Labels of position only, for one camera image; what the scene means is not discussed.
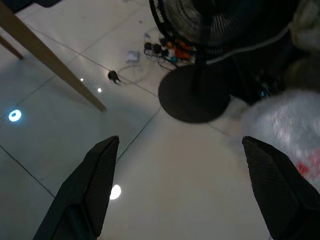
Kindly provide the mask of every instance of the electric fan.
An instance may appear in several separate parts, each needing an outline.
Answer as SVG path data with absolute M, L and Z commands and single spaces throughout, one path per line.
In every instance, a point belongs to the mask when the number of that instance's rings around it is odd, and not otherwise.
M 283 29 L 293 10 L 290 0 L 149 0 L 156 25 L 172 42 L 191 47 L 195 64 L 168 73 L 158 90 L 163 109 L 172 117 L 188 123 L 205 123 L 219 117 L 230 102 L 224 79 L 215 76 L 206 61 L 232 49 L 255 44 L 264 34 L 258 30 L 273 21 L 273 29 Z M 275 15 L 281 21 L 274 24 Z M 176 48 L 185 51 L 176 44 Z

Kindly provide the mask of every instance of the fan base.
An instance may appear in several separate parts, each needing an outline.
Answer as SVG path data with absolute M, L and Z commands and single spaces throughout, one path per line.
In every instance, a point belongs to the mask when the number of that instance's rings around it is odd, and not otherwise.
M 162 80 L 158 96 L 163 109 L 177 120 L 206 123 L 221 116 L 230 102 L 228 88 L 204 66 L 198 76 L 199 88 L 192 91 L 195 66 L 179 67 Z

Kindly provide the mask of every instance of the white plastic bag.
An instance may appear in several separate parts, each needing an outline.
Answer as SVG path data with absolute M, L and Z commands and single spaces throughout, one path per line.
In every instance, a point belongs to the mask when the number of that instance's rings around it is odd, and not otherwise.
M 320 193 L 320 94 L 291 91 L 258 102 L 241 120 L 244 136 L 286 154 Z

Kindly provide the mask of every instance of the wooden table leg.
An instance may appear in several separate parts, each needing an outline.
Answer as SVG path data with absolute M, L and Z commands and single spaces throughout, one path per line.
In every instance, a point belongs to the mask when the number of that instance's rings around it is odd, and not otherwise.
M 100 111 L 106 107 L 59 58 L 0 0 L 0 27 Z
M 0 35 L 0 44 L 8 49 L 12 54 L 14 54 L 18 59 L 23 59 L 24 57 Z

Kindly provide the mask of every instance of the white tile floor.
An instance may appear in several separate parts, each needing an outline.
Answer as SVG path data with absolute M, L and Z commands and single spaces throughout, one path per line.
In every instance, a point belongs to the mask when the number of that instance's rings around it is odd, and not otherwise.
M 8 39 L 20 61 L 0 47 L 0 239 L 31 239 L 65 178 L 97 142 L 120 137 L 102 240 L 267 240 L 243 153 L 228 142 L 240 133 L 246 104 L 232 99 L 219 119 L 186 124 L 159 104 L 167 73 L 141 56 L 120 75 L 129 50 L 157 39 L 148 0 L 63 0 L 31 5 L 20 19 L 106 105 L 99 112 L 42 63 Z M 8 121 L 13 109 L 22 111 Z

